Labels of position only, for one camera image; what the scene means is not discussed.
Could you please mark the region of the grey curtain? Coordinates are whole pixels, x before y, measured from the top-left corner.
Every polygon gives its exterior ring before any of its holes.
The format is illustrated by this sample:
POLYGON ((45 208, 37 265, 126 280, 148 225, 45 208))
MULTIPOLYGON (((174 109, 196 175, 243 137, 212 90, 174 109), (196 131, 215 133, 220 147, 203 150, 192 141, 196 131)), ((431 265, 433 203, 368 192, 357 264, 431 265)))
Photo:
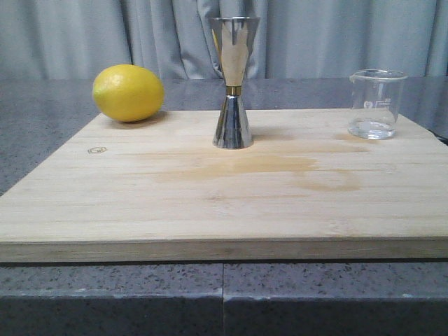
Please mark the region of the grey curtain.
POLYGON ((2 1, 1 78, 219 78, 209 20, 233 16, 260 20, 249 78, 447 74, 446 1, 2 1))

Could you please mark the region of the wooden cutting board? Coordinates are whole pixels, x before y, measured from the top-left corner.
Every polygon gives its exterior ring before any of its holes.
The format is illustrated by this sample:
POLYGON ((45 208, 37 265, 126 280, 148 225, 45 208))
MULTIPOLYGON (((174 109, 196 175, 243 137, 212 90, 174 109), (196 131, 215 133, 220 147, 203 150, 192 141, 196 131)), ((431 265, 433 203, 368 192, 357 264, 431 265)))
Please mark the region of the wooden cutting board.
POLYGON ((1 260, 444 258, 447 147, 407 118, 351 136, 348 109, 250 111, 254 144, 212 145, 214 111, 98 116, 1 197, 1 260))

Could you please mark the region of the steel double jigger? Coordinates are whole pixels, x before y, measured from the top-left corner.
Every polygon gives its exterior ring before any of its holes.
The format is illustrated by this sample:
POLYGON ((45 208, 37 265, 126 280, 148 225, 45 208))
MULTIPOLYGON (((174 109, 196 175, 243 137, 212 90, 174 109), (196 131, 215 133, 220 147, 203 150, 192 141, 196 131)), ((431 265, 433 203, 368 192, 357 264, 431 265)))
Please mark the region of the steel double jigger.
POLYGON ((253 144, 249 120, 242 103, 242 83, 260 19, 211 17, 213 42, 225 81, 225 100, 220 110, 213 144, 242 149, 253 144))

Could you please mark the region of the yellow lemon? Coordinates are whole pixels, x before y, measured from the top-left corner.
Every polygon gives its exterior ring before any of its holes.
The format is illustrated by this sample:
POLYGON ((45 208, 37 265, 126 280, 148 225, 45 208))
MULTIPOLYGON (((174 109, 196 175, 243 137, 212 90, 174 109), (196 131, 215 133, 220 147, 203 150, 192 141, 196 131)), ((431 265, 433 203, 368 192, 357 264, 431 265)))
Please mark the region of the yellow lemon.
POLYGON ((92 98, 100 112, 126 123, 156 114, 164 96, 162 81, 152 71, 132 64, 118 64, 101 71, 92 88, 92 98))

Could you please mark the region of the glass measuring beaker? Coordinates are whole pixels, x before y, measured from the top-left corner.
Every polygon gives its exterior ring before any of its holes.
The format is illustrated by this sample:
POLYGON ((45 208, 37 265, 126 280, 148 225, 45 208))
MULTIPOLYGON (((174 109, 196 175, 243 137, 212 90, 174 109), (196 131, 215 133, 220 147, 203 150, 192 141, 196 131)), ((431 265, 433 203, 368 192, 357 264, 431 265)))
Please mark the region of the glass measuring beaker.
POLYGON ((405 73, 392 70, 363 69, 353 73, 349 80, 354 115, 348 132, 362 139, 392 138, 406 79, 405 73))

